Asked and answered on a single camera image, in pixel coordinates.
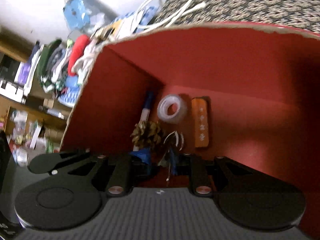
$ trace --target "floral patterned fabric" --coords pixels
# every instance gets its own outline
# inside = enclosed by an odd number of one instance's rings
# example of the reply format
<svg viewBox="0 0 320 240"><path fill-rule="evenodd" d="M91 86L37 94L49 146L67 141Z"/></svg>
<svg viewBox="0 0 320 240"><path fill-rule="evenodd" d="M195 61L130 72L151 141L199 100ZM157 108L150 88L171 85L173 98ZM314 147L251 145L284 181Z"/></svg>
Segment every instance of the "floral patterned fabric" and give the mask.
<svg viewBox="0 0 320 240"><path fill-rule="evenodd" d="M166 0L156 23L188 0ZM250 21L292 26L320 33L320 0L193 0L189 8L206 2L204 9L179 18L175 24Z"/></svg>

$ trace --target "white wire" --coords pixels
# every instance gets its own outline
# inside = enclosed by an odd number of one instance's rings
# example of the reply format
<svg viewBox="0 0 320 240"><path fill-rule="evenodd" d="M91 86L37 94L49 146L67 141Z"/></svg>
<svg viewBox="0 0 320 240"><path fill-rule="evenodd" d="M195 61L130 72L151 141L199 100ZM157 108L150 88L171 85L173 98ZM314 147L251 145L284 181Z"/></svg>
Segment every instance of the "white wire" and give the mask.
<svg viewBox="0 0 320 240"><path fill-rule="evenodd" d="M139 8L135 11L134 17L133 17L133 22L137 22L137 18L138 18L138 14L141 10L143 10L146 5L148 5L152 0L145 0L140 6ZM138 28L140 29L145 29L145 31L143 32L148 32L151 30L154 30L164 24L166 24L167 22L169 22L167 25L165 25L164 27L169 27L170 25L172 25L178 18L180 18L181 16L184 16L190 12L193 12L195 10L204 8L206 6L205 2L202 2L196 6L194 6L193 8L191 8L190 10L186 11L187 8L190 6L190 4L192 3L193 0L188 0L179 10L177 10L176 12L174 12L171 16L169 16L168 18L162 20L159 23L155 23L155 24L151 24L151 25L140 25L138 24Z"/></svg>

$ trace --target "gray ribbed surface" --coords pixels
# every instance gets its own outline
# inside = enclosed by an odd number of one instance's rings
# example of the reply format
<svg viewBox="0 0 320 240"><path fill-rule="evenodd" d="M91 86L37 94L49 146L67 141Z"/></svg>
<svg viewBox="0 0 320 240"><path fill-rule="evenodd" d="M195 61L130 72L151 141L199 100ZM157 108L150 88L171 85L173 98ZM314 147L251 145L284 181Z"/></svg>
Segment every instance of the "gray ribbed surface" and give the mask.
<svg viewBox="0 0 320 240"><path fill-rule="evenodd" d="M297 228L277 233L241 228L223 217L213 200L191 195L187 188L135 188L129 196L110 199L92 221L68 231L27 229L16 240L303 240Z"/></svg>

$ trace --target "red cloth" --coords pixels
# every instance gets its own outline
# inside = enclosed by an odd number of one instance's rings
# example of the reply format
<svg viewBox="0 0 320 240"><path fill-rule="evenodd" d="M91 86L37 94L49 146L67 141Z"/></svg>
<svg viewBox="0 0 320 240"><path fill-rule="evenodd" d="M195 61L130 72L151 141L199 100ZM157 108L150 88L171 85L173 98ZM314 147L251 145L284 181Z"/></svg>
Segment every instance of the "red cloth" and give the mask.
<svg viewBox="0 0 320 240"><path fill-rule="evenodd" d="M76 39L75 44L73 45L72 52L68 64L68 75L75 76L76 73L71 72L71 68L76 63L84 52L85 47L90 43L90 38L87 35L81 35Z"/></svg>

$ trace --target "clear adhesive tape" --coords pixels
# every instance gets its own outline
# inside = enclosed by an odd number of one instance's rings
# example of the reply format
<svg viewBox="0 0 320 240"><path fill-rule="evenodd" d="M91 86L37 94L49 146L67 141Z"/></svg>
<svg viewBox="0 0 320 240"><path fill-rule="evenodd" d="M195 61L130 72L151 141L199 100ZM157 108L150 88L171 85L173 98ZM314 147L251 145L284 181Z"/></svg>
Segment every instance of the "clear adhesive tape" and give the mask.
<svg viewBox="0 0 320 240"><path fill-rule="evenodd" d="M168 109L171 105L176 105L177 111L172 115L168 115ZM186 115L187 105L178 95L170 94L161 99L157 113L161 121L177 124Z"/></svg>

